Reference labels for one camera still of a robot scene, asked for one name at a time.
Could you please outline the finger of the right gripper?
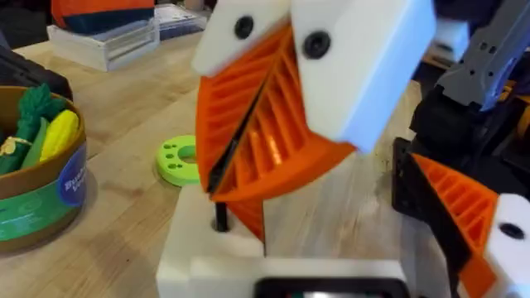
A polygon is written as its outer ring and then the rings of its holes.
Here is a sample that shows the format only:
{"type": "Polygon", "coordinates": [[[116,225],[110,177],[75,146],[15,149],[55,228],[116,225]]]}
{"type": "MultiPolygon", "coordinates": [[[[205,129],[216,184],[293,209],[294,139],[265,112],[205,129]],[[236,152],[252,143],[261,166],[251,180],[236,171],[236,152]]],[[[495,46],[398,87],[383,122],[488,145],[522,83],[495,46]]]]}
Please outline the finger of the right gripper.
{"type": "Polygon", "coordinates": [[[215,202],[277,197],[372,150],[436,31],[431,1],[289,2],[272,68],[210,172],[215,202]]]}
{"type": "Polygon", "coordinates": [[[276,59],[289,1],[218,1],[196,48],[196,149],[203,190],[276,59]]]}

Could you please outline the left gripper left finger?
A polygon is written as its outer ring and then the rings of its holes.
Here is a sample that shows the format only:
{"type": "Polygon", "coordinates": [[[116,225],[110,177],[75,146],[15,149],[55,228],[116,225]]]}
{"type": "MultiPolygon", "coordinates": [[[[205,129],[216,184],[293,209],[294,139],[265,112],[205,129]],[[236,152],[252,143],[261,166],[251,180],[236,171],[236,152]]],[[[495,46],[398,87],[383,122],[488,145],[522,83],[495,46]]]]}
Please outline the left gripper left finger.
{"type": "Polygon", "coordinates": [[[160,297],[251,297],[263,243],[232,214],[214,229],[214,204],[198,185],[182,188],[157,268],[160,297]]]}

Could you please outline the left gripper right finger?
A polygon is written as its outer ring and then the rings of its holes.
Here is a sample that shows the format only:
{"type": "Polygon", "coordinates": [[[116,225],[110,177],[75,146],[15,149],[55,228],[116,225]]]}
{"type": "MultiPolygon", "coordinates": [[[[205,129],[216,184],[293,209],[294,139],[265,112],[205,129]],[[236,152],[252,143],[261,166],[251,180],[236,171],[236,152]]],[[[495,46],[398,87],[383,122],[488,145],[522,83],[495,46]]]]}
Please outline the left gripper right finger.
{"type": "Polygon", "coordinates": [[[393,208],[425,223],[446,261],[453,297],[529,295],[529,198],[500,163],[467,174],[393,142],[393,208]]]}

